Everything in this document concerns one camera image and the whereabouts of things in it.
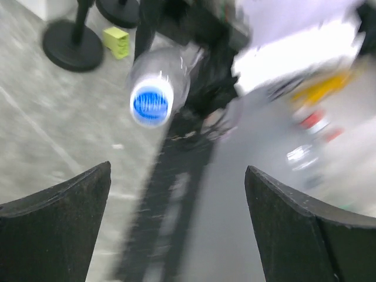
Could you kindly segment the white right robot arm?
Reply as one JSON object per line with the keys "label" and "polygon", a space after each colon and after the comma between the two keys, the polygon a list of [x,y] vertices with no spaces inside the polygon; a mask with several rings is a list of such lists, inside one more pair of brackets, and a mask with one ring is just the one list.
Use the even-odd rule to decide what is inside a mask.
{"label": "white right robot arm", "polygon": [[367,1],[143,1],[132,95],[182,101],[278,95],[375,48]]}

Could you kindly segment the clear bottle blue ring cap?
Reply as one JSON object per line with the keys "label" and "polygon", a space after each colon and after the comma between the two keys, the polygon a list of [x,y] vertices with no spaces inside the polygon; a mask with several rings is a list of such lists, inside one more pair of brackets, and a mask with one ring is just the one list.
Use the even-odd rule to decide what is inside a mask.
{"label": "clear bottle blue ring cap", "polygon": [[203,56],[203,51],[196,51],[191,60],[186,60],[180,48],[165,47],[145,52],[134,62],[128,76],[127,85],[131,91],[135,83],[144,77],[156,76],[167,80],[174,92],[172,112],[185,103],[190,89],[190,73]]}

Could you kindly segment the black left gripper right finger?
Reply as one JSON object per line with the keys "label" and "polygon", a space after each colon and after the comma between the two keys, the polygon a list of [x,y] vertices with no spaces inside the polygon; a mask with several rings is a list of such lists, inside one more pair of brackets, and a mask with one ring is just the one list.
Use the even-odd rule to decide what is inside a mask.
{"label": "black left gripper right finger", "polygon": [[266,281],[375,281],[375,218],[317,200],[254,166],[244,185]]}

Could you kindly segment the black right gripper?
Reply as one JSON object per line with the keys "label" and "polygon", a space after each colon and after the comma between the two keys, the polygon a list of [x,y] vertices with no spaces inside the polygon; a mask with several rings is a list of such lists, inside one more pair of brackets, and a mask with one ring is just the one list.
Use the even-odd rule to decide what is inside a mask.
{"label": "black right gripper", "polygon": [[142,0],[135,36],[135,59],[150,49],[157,26],[158,33],[181,46],[195,43],[213,48],[226,41],[239,52],[251,41],[249,22],[236,1],[163,1],[159,22],[159,1]]}

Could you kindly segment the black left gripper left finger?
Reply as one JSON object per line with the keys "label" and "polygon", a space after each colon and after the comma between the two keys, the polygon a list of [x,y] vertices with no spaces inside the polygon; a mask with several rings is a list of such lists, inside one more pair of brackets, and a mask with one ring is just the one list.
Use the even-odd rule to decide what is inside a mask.
{"label": "black left gripper left finger", "polygon": [[85,281],[111,164],[1,205],[1,281]]}

